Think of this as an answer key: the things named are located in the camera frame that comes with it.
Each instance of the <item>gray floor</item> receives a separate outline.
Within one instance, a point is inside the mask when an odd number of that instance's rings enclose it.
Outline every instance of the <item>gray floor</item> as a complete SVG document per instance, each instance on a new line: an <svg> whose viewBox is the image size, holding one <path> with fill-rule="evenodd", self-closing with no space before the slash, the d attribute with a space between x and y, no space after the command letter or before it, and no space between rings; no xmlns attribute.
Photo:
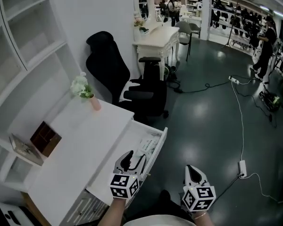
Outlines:
<svg viewBox="0 0 283 226"><path fill-rule="evenodd" d="M227 81L231 74L249 77L251 57L229 47L194 39L191 55L185 62L187 46L180 47L177 76L184 91L203 89ZM278 89L279 76L271 79L271 90ZM240 85L243 94L257 95L263 85ZM250 97L238 95L244 122L244 153L248 175L261 177L263 193L278 196L277 152L283 148L283 109L276 113L274 129ZM127 211L131 216L152 205L161 190L179 204L187 164L204 171L219 195L238 173L242 146L241 116L230 83L195 94L176 94L168 90L168 119L153 121L158 129L168 127L165 144L143 187ZM261 195L256 176L238 180L210 209L216 226L282 225L283 205Z"/></svg>

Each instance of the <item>gray chair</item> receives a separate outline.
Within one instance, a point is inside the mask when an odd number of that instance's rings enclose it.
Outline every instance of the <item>gray chair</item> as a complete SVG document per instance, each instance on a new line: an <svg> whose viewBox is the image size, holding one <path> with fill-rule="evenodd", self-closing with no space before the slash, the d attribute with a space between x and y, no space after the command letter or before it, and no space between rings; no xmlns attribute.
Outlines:
<svg viewBox="0 0 283 226"><path fill-rule="evenodd" d="M196 24L189 24L190 28L192 30L192 33L198 34L198 38L200 39L200 32L201 32L201 28L199 28Z"/></svg>
<svg viewBox="0 0 283 226"><path fill-rule="evenodd" d="M175 27L179 28L179 33L185 33L187 34L186 37L180 37L179 36L179 43L182 45L189 45L188 47L188 53L187 53L187 59L186 61L188 61L188 56L191 52L191 38L192 38L192 30L189 26L189 24L185 21L179 21L178 23L176 23Z"/></svg>

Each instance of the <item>bracelet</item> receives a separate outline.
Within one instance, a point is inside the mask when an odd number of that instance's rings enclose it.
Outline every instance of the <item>bracelet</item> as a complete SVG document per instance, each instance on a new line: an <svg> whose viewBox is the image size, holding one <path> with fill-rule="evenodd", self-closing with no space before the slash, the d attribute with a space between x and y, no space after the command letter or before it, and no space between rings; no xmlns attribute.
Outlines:
<svg viewBox="0 0 283 226"><path fill-rule="evenodd" d="M203 214L201 214L201 215L199 215L199 216L197 216L197 217L195 217L195 218L193 218L194 220L197 220L197 219L199 219L199 218L201 218L203 215L205 215L207 212L205 212L205 213L203 213Z"/></svg>

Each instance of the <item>white vanity table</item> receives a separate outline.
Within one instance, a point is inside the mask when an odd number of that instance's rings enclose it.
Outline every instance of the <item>white vanity table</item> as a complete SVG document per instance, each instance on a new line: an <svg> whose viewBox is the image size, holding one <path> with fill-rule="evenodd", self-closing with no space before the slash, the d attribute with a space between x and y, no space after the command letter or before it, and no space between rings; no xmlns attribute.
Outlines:
<svg viewBox="0 0 283 226"><path fill-rule="evenodd" d="M179 28L163 26L163 22L157 22L155 18L154 0L147 0L149 8L149 17L147 18L144 27L149 29L148 33L133 45L137 46L138 60L142 57L159 57L160 80L164 80L165 58L168 57L171 48L176 46L175 58L178 59L179 49ZM140 13L139 0L134 0L135 12ZM144 63L139 63L138 66L141 74L144 72Z"/></svg>
<svg viewBox="0 0 283 226"><path fill-rule="evenodd" d="M133 112L100 103L102 109L96 112L88 101L82 103L76 97L50 124L62 140L28 194L52 226L80 225L100 218L113 199L108 181L116 160L125 152L136 152L147 134L159 135L141 176L144 181L166 139L167 128L146 126L132 120Z"/></svg>

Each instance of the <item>pink vase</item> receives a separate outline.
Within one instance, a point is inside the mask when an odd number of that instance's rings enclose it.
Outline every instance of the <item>pink vase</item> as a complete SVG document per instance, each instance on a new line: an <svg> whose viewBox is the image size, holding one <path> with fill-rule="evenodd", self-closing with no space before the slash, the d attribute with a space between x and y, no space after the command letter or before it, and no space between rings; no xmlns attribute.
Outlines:
<svg viewBox="0 0 283 226"><path fill-rule="evenodd" d="M90 98L89 101L90 101L91 105L93 106L94 110L99 111L102 108L99 100L95 96Z"/></svg>

